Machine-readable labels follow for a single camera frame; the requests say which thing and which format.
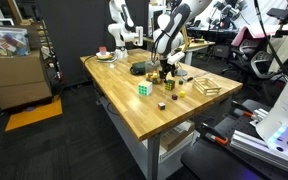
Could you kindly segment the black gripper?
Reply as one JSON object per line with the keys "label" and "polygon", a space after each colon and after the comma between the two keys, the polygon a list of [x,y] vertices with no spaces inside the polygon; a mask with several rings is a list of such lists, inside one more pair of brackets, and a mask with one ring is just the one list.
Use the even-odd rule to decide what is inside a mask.
{"label": "black gripper", "polygon": [[160,65],[161,65],[160,74],[163,75],[163,82],[166,83],[167,82],[167,74],[168,73],[174,74],[176,67],[175,67],[175,65],[168,64],[166,59],[161,59]]}

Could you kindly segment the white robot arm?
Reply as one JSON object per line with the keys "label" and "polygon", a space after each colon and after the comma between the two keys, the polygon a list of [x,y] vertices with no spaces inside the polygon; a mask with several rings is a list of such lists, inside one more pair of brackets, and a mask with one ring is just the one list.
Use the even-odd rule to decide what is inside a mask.
{"label": "white robot arm", "polygon": [[167,25],[161,29],[161,33],[154,39],[151,53],[159,55],[161,69],[160,79],[167,82],[167,74],[175,76],[175,64],[185,56],[183,51],[171,54],[173,50],[180,46],[175,42],[176,36],[185,24],[197,15],[201,14],[212,2],[212,0],[182,0],[172,11]]}

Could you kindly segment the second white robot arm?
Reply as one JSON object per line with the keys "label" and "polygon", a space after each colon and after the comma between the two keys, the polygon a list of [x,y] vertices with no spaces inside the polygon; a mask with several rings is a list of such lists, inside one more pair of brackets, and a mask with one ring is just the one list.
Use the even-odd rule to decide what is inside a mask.
{"label": "second white robot arm", "polygon": [[108,31],[115,39],[116,57],[123,59],[128,56],[126,42],[132,42],[135,46],[143,45],[143,27],[134,24],[125,0],[110,0],[109,9],[114,23],[108,26]]}

